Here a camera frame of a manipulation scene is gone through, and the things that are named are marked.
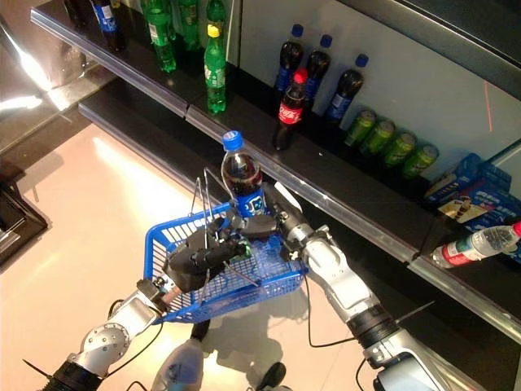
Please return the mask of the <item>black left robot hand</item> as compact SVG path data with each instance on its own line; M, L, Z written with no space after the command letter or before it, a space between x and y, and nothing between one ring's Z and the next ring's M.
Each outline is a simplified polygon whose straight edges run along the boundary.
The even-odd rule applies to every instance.
M225 222L219 217L184 239L167 256L163 270L183 293L201 289L219 275L234 257L247 256L248 245L236 234L219 232Z

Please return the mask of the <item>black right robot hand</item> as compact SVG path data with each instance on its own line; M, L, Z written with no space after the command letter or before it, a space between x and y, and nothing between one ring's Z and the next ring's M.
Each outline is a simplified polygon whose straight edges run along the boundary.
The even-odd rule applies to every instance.
M230 207L225 215L231 228L249 239L267 239L271 235L279 234L285 240L291 240L290 233L305 222L302 211L275 185L265 183L261 189L264 192L267 214L243 217L237 208Z

